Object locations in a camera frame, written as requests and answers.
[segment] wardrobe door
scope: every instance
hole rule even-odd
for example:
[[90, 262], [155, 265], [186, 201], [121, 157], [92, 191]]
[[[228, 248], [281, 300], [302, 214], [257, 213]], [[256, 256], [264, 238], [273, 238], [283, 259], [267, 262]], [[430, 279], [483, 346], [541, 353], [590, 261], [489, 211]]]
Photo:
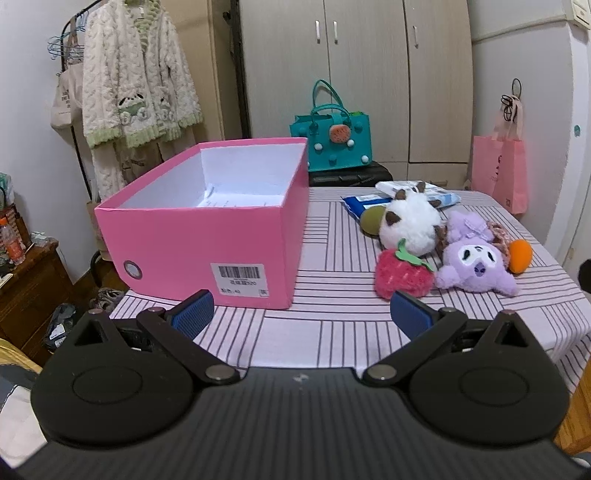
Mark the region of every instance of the wardrobe door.
[[468, 174], [467, 163], [411, 163], [409, 180], [424, 180], [449, 190], [463, 190]]
[[315, 81], [329, 79], [323, 1], [241, 0], [240, 11], [252, 136], [289, 137]]
[[397, 176], [408, 161], [408, 55], [402, 0], [325, 0], [330, 79], [369, 115], [373, 160]]
[[466, 0], [405, 0], [410, 161], [467, 163], [472, 139], [472, 40]]

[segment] barcode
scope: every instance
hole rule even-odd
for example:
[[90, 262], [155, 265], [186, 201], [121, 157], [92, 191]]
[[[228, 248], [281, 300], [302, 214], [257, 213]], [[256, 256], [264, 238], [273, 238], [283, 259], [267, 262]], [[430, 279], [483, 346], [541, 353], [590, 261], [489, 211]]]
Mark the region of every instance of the barcode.
[[258, 267], [226, 267], [220, 265], [218, 268], [223, 278], [261, 278]]

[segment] wooden floor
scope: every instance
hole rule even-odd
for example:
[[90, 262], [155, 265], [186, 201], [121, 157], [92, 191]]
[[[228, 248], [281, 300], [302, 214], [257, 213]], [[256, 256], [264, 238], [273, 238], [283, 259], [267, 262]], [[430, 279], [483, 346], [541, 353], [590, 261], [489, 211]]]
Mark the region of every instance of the wooden floor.
[[[129, 287], [119, 278], [113, 264], [99, 261], [97, 271], [102, 286], [127, 291]], [[96, 295], [98, 287], [87, 274], [74, 286], [86, 303]], [[569, 455], [591, 450], [591, 367], [587, 366], [583, 378], [571, 399], [569, 413], [554, 441]]]
[[569, 455], [591, 449], [591, 364], [570, 401], [569, 413], [554, 440]]
[[[96, 272], [101, 280], [101, 287], [114, 288], [115, 290], [128, 291], [129, 287], [119, 278], [115, 267], [111, 262], [99, 260], [96, 264]], [[76, 297], [81, 304], [88, 305], [88, 302], [96, 297], [99, 287], [96, 286], [90, 272], [86, 273], [74, 284]]]

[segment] plastic bottle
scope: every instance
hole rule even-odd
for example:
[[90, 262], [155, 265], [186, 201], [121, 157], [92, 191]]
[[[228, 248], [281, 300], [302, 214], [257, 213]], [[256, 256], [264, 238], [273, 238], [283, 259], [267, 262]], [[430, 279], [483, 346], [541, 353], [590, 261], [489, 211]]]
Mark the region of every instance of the plastic bottle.
[[22, 251], [21, 242], [18, 235], [8, 224], [6, 217], [0, 218], [0, 235], [2, 235], [2, 243], [10, 260], [15, 265], [20, 265], [25, 261], [25, 252]]

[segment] barcode label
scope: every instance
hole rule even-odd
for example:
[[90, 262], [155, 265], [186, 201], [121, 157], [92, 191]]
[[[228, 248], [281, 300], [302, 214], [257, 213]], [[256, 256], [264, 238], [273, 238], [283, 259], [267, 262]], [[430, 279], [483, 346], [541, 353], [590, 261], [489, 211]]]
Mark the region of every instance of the barcode label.
[[258, 267], [238, 267], [221, 265], [220, 275], [223, 278], [261, 278]]
[[222, 295], [234, 297], [269, 297], [265, 267], [212, 263], [213, 276]]

